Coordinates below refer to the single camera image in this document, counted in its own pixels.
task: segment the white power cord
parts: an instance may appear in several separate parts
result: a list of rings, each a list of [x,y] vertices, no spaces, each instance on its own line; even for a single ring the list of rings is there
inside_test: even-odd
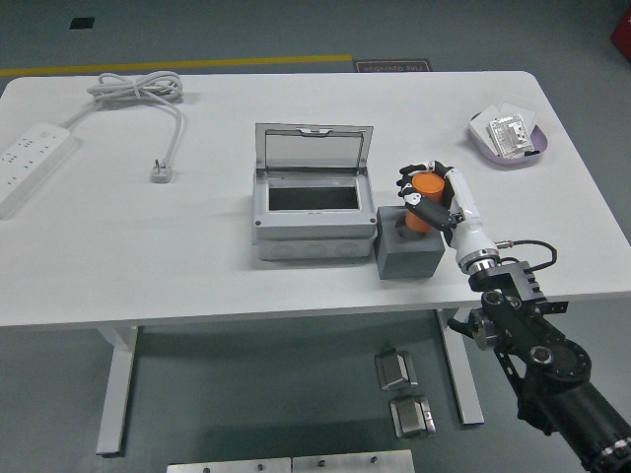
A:
[[[105,81],[109,79],[117,82],[106,83]],[[162,163],[160,164],[159,160],[156,160],[151,171],[151,181],[167,183],[173,177],[172,160],[182,123],[181,112],[171,101],[180,97],[182,93],[181,80],[175,72],[157,71],[137,79],[106,72],[99,76],[98,85],[88,89],[88,94],[94,98],[93,102],[59,126],[70,128],[88,113],[98,110],[101,104],[107,101],[157,101],[166,105],[175,113],[175,132]]]

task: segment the power strip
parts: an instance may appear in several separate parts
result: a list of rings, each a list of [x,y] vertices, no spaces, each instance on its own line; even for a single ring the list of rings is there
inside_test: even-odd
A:
[[[73,143],[70,131],[49,123],[36,123],[0,156],[0,219],[4,219]]]

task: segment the yellow floor stripe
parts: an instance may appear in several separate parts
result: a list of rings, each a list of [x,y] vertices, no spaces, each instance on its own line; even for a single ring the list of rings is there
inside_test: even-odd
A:
[[[316,56],[250,57],[241,59],[208,59],[196,61],[135,62],[129,64],[94,64],[85,66],[23,67],[0,69],[0,76],[49,76],[56,74],[102,73],[111,71],[160,70],[194,67],[253,66],[267,64],[299,64],[352,61],[350,54]]]

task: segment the gray block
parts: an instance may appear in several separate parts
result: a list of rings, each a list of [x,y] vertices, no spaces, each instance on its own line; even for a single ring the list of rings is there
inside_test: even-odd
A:
[[[405,207],[377,209],[375,256],[380,279],[429,278],[445,252],[441,233],[436,230],[418,239],[402,237],[396,222],[405,212]]]

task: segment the black robotic arm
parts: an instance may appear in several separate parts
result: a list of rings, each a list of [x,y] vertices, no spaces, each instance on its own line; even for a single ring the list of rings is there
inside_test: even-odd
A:
[[[434,171],[446,180],[447,199],[430,204],[411,182],[416,172]],[[445,233],[456,250],[460,270],[469,275],[472,291],[483,293],[482,307],[466,322],[452,318],[449,327],[482,349],[493,349],[518,398],[518,418],[546,435],[559,432],[593,473],[631,473],[631,426],[590,383],[592,362],[587,352],[568,340],[544,315],[565,312],[567,303],[551,303],[540,290],[534,267],[515,258],[500,258],[499,249],[514,243],[495,243],[482,230],[473,196],[457,169],[438,162],[400,170],[399,196],[417,217]],[[521,377],[511,357],[526,365]]]

